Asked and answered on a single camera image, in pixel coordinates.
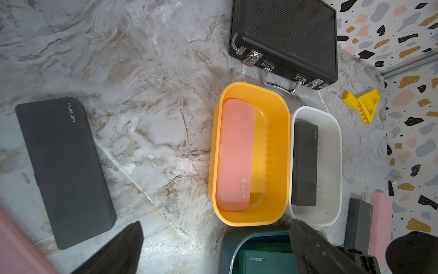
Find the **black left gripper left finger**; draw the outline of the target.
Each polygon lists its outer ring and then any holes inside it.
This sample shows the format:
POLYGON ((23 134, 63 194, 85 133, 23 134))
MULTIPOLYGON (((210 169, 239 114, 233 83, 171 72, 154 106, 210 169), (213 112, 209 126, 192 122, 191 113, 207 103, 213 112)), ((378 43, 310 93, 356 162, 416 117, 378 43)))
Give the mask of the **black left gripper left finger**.
POLYGON ((135 274, 143 241, 140 222, 131 223, 73 273, 135 274))

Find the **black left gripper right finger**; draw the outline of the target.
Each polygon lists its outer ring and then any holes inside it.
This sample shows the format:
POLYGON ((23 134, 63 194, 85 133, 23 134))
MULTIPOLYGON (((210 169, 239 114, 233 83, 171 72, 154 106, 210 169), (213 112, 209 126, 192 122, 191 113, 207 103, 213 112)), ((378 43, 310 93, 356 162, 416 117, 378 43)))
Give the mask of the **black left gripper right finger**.
POLYGON ((363 274, 355 262, 304 221, 293 219, 289 238, 300 274, 363 274))

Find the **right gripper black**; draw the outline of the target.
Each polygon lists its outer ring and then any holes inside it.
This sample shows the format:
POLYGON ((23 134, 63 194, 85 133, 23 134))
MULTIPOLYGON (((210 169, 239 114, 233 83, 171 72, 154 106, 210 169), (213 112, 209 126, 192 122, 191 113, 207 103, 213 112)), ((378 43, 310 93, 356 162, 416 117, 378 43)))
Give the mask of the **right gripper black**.
POLYGON ((354 248, 346 248, 342 246, 337 246, 336 248, 344 253, 349 259, 354 261, 358 267, 363 269, 368 274, 381 273, 376 257, 363 254, 361 251, 357 251, 354 248))

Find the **dark grey pencil case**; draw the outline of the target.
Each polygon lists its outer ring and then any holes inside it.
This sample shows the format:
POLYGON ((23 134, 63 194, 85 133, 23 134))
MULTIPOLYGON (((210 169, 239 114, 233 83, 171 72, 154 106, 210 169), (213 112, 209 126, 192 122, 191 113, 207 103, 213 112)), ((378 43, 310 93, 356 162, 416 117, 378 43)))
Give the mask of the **dark grey pencil case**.
POLYGON ((317 204, 318 126, 306 121, 294 123, 292 204, 317 204))
POLYGON ((363 200, 351 198, 344 237, 344 247, 367 255, 373 206, 363 200))
POLYGON ((67 97, 15 111, 58 249, 109 231, 117 216, 84 106, 67 97))

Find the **pink pencil case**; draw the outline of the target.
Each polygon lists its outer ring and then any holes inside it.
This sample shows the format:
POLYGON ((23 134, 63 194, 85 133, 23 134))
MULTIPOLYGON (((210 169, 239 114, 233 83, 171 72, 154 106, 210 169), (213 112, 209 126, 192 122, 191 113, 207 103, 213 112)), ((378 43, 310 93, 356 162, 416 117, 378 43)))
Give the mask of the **pink pencil case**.
POLYGON ((1 273, 57 273, 4 210, 1 210, 1 273))
POLYGON ((373 200, 370 243, 368 254, 374 256, 381 269, 387 268, 386 251, 391 243, 392 198, 376 192, 373 200))
POLYGON ((239 99, 222 108, 216 202, 223 210, 239 211, 249 205, 252 185, 254 107, 239 99))

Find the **green pencil case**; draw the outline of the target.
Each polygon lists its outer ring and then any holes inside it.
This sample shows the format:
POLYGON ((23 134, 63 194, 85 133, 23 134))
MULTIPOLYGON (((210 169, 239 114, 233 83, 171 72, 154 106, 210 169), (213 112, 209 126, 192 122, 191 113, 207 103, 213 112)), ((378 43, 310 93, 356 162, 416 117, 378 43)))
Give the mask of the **green pencil case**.
POLYGON ((298 274, 292 253, 243 250, 239 255, 239 274, 298 274))

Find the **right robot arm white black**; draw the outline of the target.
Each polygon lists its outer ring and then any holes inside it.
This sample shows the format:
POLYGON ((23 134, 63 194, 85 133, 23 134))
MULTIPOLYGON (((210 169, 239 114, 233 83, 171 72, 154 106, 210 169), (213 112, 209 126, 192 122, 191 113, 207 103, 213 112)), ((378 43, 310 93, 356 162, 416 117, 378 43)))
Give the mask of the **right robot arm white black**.
MULTIPOLYGON (((363 274, 380 274, 376 257, 364 255, 352 248, 337 246, 351 259, 363 274)), ((436 274, 438 272, 438 238, 424 232, 413 231, 393 240, 384 258, 393 274, 436 274)))

